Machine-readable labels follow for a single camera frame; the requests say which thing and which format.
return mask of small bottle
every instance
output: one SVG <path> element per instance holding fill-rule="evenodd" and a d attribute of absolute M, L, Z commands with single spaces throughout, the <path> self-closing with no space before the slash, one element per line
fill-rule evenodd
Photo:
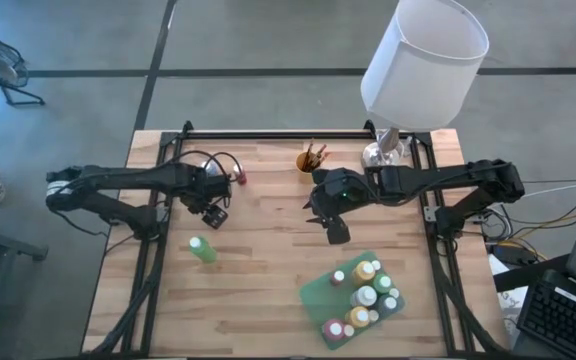
<path fill-rule="evenodd" d="M 381 261 L 373 260 L 370 263 L 372 264 L 372 267 L 375 268 L 375 271 L 381 270 Z"/>
<path fill-rule="evenodd" d="M 232 168 L 233 172 L 235 173 L 235 176 L 237 177 L 237 183 L 239 185 L 246 185 L 246 182 L 248 182 L 248 179 L 246 179 L 246 172 L 244 171 L 244 167 L 243 166 L 237 166 L 237 164 L 235 164 L 235 166 L 233 166 Z"/>
<path fill-rule="evenodd" d="M 377 292 L 370 286 L 362 286 L 350 295 L 352 306 L 372 306 L 377 301 Z"/>
<path fill-rule="evenodd" d="M 330 319 L 321 327 L 326 339 L 330 341 L 339 341 L 344 337 L 344 324 L 341 320 Z"/>
<path fill-rule="evenodd" d="M 382 316 L 392 314 L 396 308 L 397 300 L 390 295 L 382 295 L 377 301 L 377 311 Z"/>
<path fill-rule="evenodd" d="M 217 166 L 217 164 L 215 164 L 215 162 L 212 160 L 204 161 L 201 163 L 200 166 L 206 169 L 206 174 L 210 176 L 215 176 L 219 174 L 219 166 Z"/>
<path fill-rule="evenodd" d="M 346 313 L 346 323 L 355 328 L 367 326 L 370 323 L 368 310 L 363 306 L 357 306 Z"/>
<path fill-rule="evenodd" d="M 370 319 L 370 323 L 375 323 L 379 320 L 379 312 L 377 310 L 368 310 L 368 319 Z"/>
<path fill-rule="evenodd" d="M 355 328 L 352 325 L 344 325 L 344 337 L 352 337 L 355 335 Z"/>
<path fill-rule="evenodd" d="M 355 285 L 363 285 L 375 277 L 375 268 L 368 261 L 362 261 L 352 271 L 352 278 Z"/>
<path fill-rule="evenodd" d="M 330 275 L 330 283 L 334 286 L 341 284 L 344 281 L 344 272 L 341 270 L 337 270 Z"/>
<path fill-rule="evenodd" d="M 372 286 L 380 294 L 388 294 L 390 288 L 392 287 L 392 280 L 388 275 L 379 274 L 375 276 L 375 280 L 372 282 Z"/>
<path fill-rule="evenodd" d="M 399 298 L 399 290 L 397 290 L 396 288 L 390 289 L 390 291 L 388 291 L 388 294 L 390 294 L 390 296 L 394 297 L 395 299 Z"/>
<path fill-rule="evenodd" d="M 217 260 L 217 252 L 204 238 L 195 236 L 190 239 L 189 245 L 190 252 L 195 254 L 205 264 L 210 264 Z"/>

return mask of black keyboard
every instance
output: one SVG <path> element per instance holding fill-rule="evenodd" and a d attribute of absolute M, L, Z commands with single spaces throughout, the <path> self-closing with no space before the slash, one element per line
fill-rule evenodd
<path fill-rule="evenodd" d="M 546 271 L 529 287 L 517 327 L 576 359 L 576 283 Z"/>

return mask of wooden tabletop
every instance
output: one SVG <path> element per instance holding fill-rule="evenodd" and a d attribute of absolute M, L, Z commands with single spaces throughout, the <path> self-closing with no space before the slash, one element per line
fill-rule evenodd
<path fill-rule="evenodd" d="M 136 132 L 127 166 L 154 166 L 160 134 L 161 131 Z M 463 163 L 454 130 L 435 131 L 432 138 L 439 166 Z M 361 171 L 359 157 L 368 141 L 325 143 L 331 155 L 324 167 Z M 246 170 L 248 184 L 234 184 L 232 203 L 227 209 L 229 218 L 219 230 L 208 228 L 200 216 L 190 214 L 175 202 L 152 356 L 445 355 L 418 201 L 397 208 L 371 205 L 344 214 L 352 240 L 330 246 L 320 226 L 305 222 L 312 217 L 311 212 L 302 210 L 312 185 L 298 182 L 295 157 L 307 146 L 308 141 L 303 140 L 184 141 L 184 150 L 232 153 Z M 183 161 L 199 164 L 203 160 L 188 156 Z M 224 158 L 222 162 L 227 170 L 232 169 L 230 160 Z M 446 191 L 446 202 L 453 204 L 468 192 Z M 143 205 L 148 194 L 122 191 L 120 199 Z M 126 227 L 114 228 L 108 246 L 129 234 Z M 219 261 L 203 265 L 188 251 L 188 240 L 196 235 L 204 236 L 217 250 Z M 154 254 L 155 245 L 151 246 L 150 253 Z M 138 249 L 139 243 L 131 240 L 106 256 L 83 350 L 98 345 L 126 309 Z M 332 352 L 308 320 L 298 291 L 303 284 L 365 250 L 374 251 L 381 259 L 406 298 L 406 307 Z M 482 239 L 461 238 L 457 258 L 468 305 L 492 336 L 507 346 Z M 451 313 L 460 344 L 459 322 L 456 313 Z M 135 348 L 141 339 L 142 323 L 143 316 L 139 316 Z"/>

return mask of silver lamp base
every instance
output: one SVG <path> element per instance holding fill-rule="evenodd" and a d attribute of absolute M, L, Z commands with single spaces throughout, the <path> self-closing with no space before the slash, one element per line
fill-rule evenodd
<path fill-rule="evenodd" d="M 379 143 L 374 142 L 366 146 L 361 154 L 361 165 L 363 167 L 398 165 L 400 157 L 397 149 L 382 153 L 379 149 Z"/>

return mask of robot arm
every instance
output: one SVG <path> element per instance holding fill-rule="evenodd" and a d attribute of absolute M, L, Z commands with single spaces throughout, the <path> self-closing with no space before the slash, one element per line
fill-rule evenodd
<path fill-rule="evenodd" d="M 152 169 L 70 167 L 46 176 L 46 205 L 53 212 L 84 209 L 105 222 L 125 222 L 135 238 L 149 240 L 159 235 L 157 209 L 134 207 L 98 193 L 99 190 L 157 190 L 179 198 L 192 214 L 204 214 L 203 221 L 218 228 L 228 214 L 213 203 L 230 198 L 228 175 L 209 176 L 205 169 L 184 163 L 165 163 Z"/>
<path fill-rule="evenodd" d="M 425 191 L 476 186 L 477 189 L 454 206 L 434 212 L 437 236 L 457 235 L 470 216 L 495 202 L 512 203 L 525 191 L 517 169 L 502 160 L 481 160 L 465 165 L 417 170 L 408 166 L 376 166 L 364 175 L 339 168 L 315 170 L 315 188 L 304 208 L 317 216 L 308 222 L 326 229 L 330 244 L 350 241 L 348 227 L 339 215 L 369 204 L 401 206 Z"/>

